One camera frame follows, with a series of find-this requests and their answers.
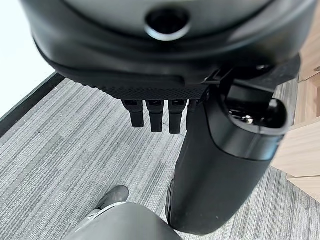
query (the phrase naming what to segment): carpet floor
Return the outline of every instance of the carpet floor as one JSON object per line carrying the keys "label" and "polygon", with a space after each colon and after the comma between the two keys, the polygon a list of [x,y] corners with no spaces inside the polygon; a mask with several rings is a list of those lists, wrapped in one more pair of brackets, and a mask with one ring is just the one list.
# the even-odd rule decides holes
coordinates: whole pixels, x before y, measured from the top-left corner
{"label": "carpet floor", "polygon": [[[61,240],[113,186],[165,218],[167,187],[186,130],[131,127],[120,100],[68,79],[0,138],[0,239]],[[182,128],[185,129],[184,114]],[[318,240],[320,203],[270,167],[218,231],[186,240]]]}

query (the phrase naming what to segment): wooden furniture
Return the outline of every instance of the wooden furniture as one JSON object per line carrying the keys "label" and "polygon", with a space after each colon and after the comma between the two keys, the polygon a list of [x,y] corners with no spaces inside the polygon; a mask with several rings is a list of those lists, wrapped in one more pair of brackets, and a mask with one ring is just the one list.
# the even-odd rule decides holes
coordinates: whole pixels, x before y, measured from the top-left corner
{"label": "wooden furniture", "polygon": [[320,202],[320,4],[301,57],[294,126],[271,165]]}
{"label": "wooden furniture", "polygon": [[282,141],[271,165],[320,202],[320,117],[294,125]]}

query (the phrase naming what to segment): metal ring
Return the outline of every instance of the metal ring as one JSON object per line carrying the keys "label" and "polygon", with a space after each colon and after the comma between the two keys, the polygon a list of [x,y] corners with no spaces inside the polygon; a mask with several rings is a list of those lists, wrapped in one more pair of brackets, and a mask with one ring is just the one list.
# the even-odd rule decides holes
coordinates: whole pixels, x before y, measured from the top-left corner
{"label": "metal ring", "polygon": [[176,31],[171,34],[163,34],[163,33],[157,32],[149,25],[145,25],[144,30],[153,39],[163,41],[163,42],[170,42],[170,41],[178,40],[184,37],[189,32],[190,28],[191,28],[191,25],[190,23],[188,23],[179,31]]}

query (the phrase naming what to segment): black floor trim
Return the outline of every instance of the black floor trim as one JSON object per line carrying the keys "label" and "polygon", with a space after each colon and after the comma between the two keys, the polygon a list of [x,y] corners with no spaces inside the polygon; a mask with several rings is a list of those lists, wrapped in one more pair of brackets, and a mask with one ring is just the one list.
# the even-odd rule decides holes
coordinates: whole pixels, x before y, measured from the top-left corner
{"label": "black floor trim", "polygon": [[17,105],[15,105],[10,111],[8,111],[3,117],[1,117],[0,138],[64,79],[64,76],[54,72],[25,98],[23,98]]}

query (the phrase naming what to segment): shoe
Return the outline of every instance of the shoe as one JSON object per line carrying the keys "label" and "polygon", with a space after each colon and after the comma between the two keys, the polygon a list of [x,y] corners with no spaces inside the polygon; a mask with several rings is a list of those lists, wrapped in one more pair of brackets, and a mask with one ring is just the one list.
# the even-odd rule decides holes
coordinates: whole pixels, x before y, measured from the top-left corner
{"label": "shoe", "polygon": [[99,201],[95,209],[105,209],[106,207],[128,200],[129,190],[126,186],[118,185],[112,188],[104,197]]}

